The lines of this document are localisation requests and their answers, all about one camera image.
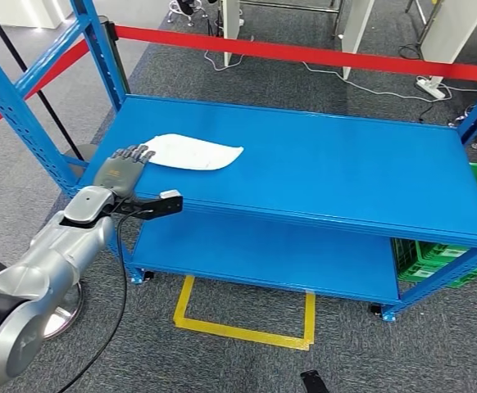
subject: yellow floor tape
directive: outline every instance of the yellow floor tape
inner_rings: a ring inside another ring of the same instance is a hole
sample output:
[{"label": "yellow floor tape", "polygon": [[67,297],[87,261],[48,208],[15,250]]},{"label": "yellow floor tape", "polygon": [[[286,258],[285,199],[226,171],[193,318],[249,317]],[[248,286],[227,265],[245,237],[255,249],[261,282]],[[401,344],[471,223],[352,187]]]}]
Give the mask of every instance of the yellow floor tape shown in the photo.
[{"label": "yellow floor tape", "polygon": [[310,345],[315,339],[315,295],[306,294],[304,311],[304,337],[290,337],[280,334],[257,332],[220,323],[204,322],[197,319],[186,318],[186,308],[195,283],[193,276],[186,276],[184,285],[180,291],[173,320],[177,328],[194,330],[197,332],[215,334],[217,336],[237,338],[239,340],[254,341],[272,346],[283,346],[294,350],[310,350]]}]

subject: blue shelf frame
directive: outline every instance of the blue shelf frame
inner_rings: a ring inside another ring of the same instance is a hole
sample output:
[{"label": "blue shelf frame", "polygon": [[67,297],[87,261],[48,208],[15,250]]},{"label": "blue shelf frame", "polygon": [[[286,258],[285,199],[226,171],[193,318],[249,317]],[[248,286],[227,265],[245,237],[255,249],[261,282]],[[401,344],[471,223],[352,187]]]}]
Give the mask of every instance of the blue shelf frame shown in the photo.
[{"label": "blue shelf frame", "polygon": [[[69,167],[68,157],[60,153],[43,130],[42,125],[25,104],[24,97],[36,85],[51,66],[83,34],[90,54],[100,73],[112,106],[118,112],[127,97],[124,84],[111,50],[109,42],[98,19],[92,0],[71,0],[77,19],[56,40],[46,52],[39,57],[16,83],[12,83],[0,68],[0,114],[31,151],[51,178],[65,195],[73,197],[80,189],[80,179]],[[477,105],[465,121],[455,129],[463,146],[477,137]],[[373,233],[381,236],[397,236],[390,233],[386,225],[375,225]],[[437,241],[437,234],[426,230],[426,238]],[[115,242],[110,248],[116,251]],[[131,255],[124,250],[127,268],[133,282],[141,282],[142,269],[131,263]],[[426,278],[410,290],[401,294],[400,301],[391,305],[381,305],[383,319],[394,321],[396,314],[445,287],[449,282],[477,268],[477,248],[471,248],[437,273]]]}]

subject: black shoe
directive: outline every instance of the black shoe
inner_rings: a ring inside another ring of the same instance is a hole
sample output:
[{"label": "black shoe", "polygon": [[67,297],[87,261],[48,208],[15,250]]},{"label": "black shoe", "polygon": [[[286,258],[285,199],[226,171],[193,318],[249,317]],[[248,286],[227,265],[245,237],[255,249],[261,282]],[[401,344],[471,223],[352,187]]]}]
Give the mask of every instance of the black shoe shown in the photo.
[{"label": "black shoe", "polygon": [[183,2],[183,0],[177,0],[177,5],[186,16],[191,16],[194,12],[189,4]]}]

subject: white cloth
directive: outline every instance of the white cloth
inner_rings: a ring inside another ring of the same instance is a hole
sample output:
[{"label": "white cloth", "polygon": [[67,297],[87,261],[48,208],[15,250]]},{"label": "white cloth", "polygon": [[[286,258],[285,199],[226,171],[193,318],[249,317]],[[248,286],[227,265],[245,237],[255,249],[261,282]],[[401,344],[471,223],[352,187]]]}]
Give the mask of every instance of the white cloth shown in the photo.
[{"label": "white cloth", "polygon": [[177,133],[158,135],[145,143],[155,154],[149,162],[172,168],[215,170],[235,161],[244,149],[202,141]]}]

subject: white cable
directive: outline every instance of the white cable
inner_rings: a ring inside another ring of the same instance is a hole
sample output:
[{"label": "white cable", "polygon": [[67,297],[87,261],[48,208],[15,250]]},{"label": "white cable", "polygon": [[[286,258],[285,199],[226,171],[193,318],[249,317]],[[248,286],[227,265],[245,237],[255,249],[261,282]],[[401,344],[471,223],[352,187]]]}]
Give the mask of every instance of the white cable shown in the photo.
[{"label": "white cable", "polygon": [[443,86],[443,88],[447,88],[449,90],[455,90],[457,92],[477,92],[477,88],[454,88],[452,86],[448,86],[447,84],[439,85]]},{"label": "white cable", "polygon": [[451,100],[452,98],[453,98],[453,96],[452,95],[450,89],[446,88],[446,86],[444,86],[444,87],[446,88],[446,91],[448,92],[448,97],[441,98],[441,99],[437,99],[437,100],[428,100],[427,98],[415,97],[415,96],[401,96],[400,94],[392,93],[392,92],[375,92],[375,91],[371,90],[369,88],[364,88],[362,86],[359,86],[358,84],[354,84],[352,81],[344,79],[342,76],[341,76],[341,74],[339,74],[338,72],[336,72],[336,71],[313,70],[313,68],[310,68],[310,66],[307,63],[305,63],[305,62],[303,61],[302,64],[304,64],[307,69],[308,69],[308,71],[320,72],[320,73],[322,73],[322,74],[333,74],[333,75],[336,76],[337,78],[339,78],[342,82],[344,82],[346,84],[350,84],[350,85],[351,85],[351,86],[353,86],[354,88],[359,88],[359,89],[363,90],[365,92],[375,94],[377,96],[393,96],[393,97],[403,98],[403,99],[405,99],[405,100],[418,100],[418,101],[422,101],[422,102],[428,102],[429,104],[434,103],[434,102],[448,101],[448,100]]},{"label": "white cable", "polygon": [[[418,76],[417,81],[418,80],[425,80],[428,81],[428,78],[424,78],[424,76]],[[477,88],[454,88],[453,86],[448,86],[447,84],[443,84],[440,82],[439,86],[442,86],[443,88],[446,88],[446,90],[455,90],[456,92],[477,92]]]},{"label": "white cable", "polygon": [[[253,42],[254,40],[254,37],[252,35],[251,38],[250,38],[250,40],[251,42]],[[208,60],[208,61],[209,61],[210,63],[211,63],[211,65],[213,65],[213,69],[215,70],[215,71],[223,71],[223,70],[227,70],[228,68],[233,68],[233,67],[239,66],[240,63],[242,62],[242,59],[244,59],[244,55],[241,55],[240,59],[239,59],[239,61],[237,61],[236,63],[226,65],[226,66],[224,66],[223,68],[217,68],[217,64],[215,63],[215,61],[214,59],[208,56],[208,53],[209,53],[209,52],[210,52],[209,50],[205,51],[204,53],[204,58]]]}]

